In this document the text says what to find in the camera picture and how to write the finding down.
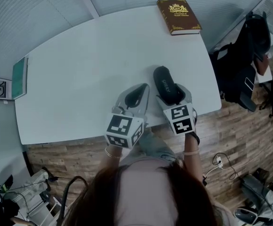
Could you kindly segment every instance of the floor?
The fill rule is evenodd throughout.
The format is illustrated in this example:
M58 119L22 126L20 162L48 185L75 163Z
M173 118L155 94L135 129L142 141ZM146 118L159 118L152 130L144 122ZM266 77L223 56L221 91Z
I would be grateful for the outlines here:
M255 86L253 100L261 104L267 98L265 90ZM200 155L204 172L214 168L211 161L216 153L226 153L238 174L254 172L258 167L270 171L273 177L273 117L270 108L251 113L237 104L222 101L222 109L198 117L197 134L201 139ZM167 126L153 128L180 155L184 148L184 136L173 136ZM69 179L76 175L90 181L97 172L98 164L106 146L103 137L95 137L45 145L28 145L28 158L34 171L47 167L60 178L51 184L51 193L61 198ZM207 188L217 201L234 210L242 205L245 198L239 189L236 177L230 180L233 171L227 159L222 156L224 169L209 173ZM79 195L83 184L76 182L70 188L67 204Z

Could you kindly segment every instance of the power strip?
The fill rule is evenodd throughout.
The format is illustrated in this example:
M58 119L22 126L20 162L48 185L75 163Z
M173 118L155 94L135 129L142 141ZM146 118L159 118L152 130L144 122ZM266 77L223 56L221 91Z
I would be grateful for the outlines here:
M222 164L222 160L221 160L221 157L220 157L220 156L216 157L216 161L217 161L217 163L218 163L218 167L219 167L219 168L222 168L222 167L223 167L223 164Z

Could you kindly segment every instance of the cable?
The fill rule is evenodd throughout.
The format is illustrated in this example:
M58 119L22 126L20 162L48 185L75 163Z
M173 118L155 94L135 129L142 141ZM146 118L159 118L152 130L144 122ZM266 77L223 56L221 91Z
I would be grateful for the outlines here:
M19 194L19 195L21 195L23 198L24 198L24 202L25 202L25 205L26 205L26 207L27 207L27 217L26 217L26 219L27 219L27 221L28 221L28 217L29 217L29 208L28 208L28 204L27 204L27 200L25 199L25 197L22 195L22 194L20 194L20 193L16 193L16 192L7 192L7 193L5 193L5 194Z
M71 180L71 178L65 178L65 177L57 177L57 178L64 178L64 179L69 179L69 180Z
M65 211L65 203L66 203L66 199L67 199L67 194L69 192L69 188L71 186L71 184L76 181L77 179L80 179L84 182L84 185L86 187L86 189L88 190L88 183L86 182L86 180L81 177L81 176L75 176L72 180L69 181L69 183L66 185L64 192L63 192L63 197L62 197L62 203L61 203L61 209L59 212L59 217L57 219L57 226L61 226L63 219L64 219L64 211Z
M41 182L38 182L38 183L32 183L32 184L27 185L27 186L21 186L21 187L17 187L17 188L12 188L12 189L9 189L9 190L7 190L7 191L5 191L5 192L9 192L9 191L12 191L12 190L16 190L16 189L20 189L20 188L32 186L32 185L35 185L35 184L44 183L44 182L45 182L45 181L41 181Z
M239 174L238 174L238 173L236 172L236 170L232 167L231 161L230 161L230 159L228 158L228 156L227 156L225 153L216 153L215 156L214 156L213 159L212 159L212 164L213 164L214 166L218 165L218 162L216 162L216 164L215 164L215 163L214 163L214 160L215 160L215 158L216 158L219 154L222 154L222 155L224 155L224 156L227 158L230 167L231 167L231 168L233 169L233 171L234 171L234 173L229 177L229 179L230 179L230 180L235 179L235 178L236 178L236 175L239 177Z
M221 168L222 170L226 170L226 171L232 171L233 169L226 169L226 168Z
M212 159L212 164L215 166L215 165L218 165L217 164L214 164L214 159L217 157L217 155L219 154L222 154L224 155L228 162L229 162L229 165L230 167L232 168L232 170L234 170L234 173L229 177L230 180L233 180L236 178L236 175L239 177L240 181L241 182L244 182L244 180L239 176L239 174L236 172L236 170L232 167L232 164L231 164L231 161L230 159L228 158L228 156L225 154L225 153L216 153L215 156L213 157ZM266 200L266 198L263 196L262 192L263 192L263 189L264 189L264 185L263 185L263 188L261 190L261 195L259 195L251 186L247 185L246 183L243 184L245 187L247 187L249 190L251 190L255 195L257 195L258 197L262 197L262 199L264 199L264 201L266 202L266 204L268 205L268 207L270 208L270 210L273 212L273 207L270 205L270 203Z
M217 169L218 167L216 168L213 168L212 170L208 171L208 173L206 174L206 178L208 177L208 174L211 172L211 171L214 171L215 169Z
M263 151L261 151L257 156L255 156L254 158L252 158L251 160L249 160L247 163L245 163L245 164L243 164L243 165L241 165L241 166L235 167L235 169L246 166L247 164L249 164L250 162L252 162L253 160L255 160L262 152L263 152Z
M18 211L18 212L19 212L19 214L22 216L22 218L23 218L23 220L24 220L24 217L23 217L22 213L21 213L20 211Z

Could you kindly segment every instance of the white table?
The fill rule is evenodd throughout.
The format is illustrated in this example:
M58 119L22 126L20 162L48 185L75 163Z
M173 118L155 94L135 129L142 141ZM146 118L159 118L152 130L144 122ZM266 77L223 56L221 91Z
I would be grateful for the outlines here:
M102 16L46 41L29 54L27 94L15 101L22 144L103 135L119 94L144 82L149 125L165 123L153 82L161 65L191 91L199 115L221 108L201 36L171 36L156 6Z
M256 69L256 67L254 66L254 64L252 64L252 66L253 66L254 69L256 70L255 84L261 84L261 83L265 83L265 82L268 82L268 81L272 81L272 80L273 80L272 72L271 72L269 66L267 67L267 69L266 69L264 75L258 74L257 69Z

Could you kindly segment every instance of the green folder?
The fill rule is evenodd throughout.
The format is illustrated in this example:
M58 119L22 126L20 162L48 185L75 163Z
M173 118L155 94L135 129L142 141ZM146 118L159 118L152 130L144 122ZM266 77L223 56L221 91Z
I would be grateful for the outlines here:
M13 66L12 99L15 100L27 93L27 58L24 57Z

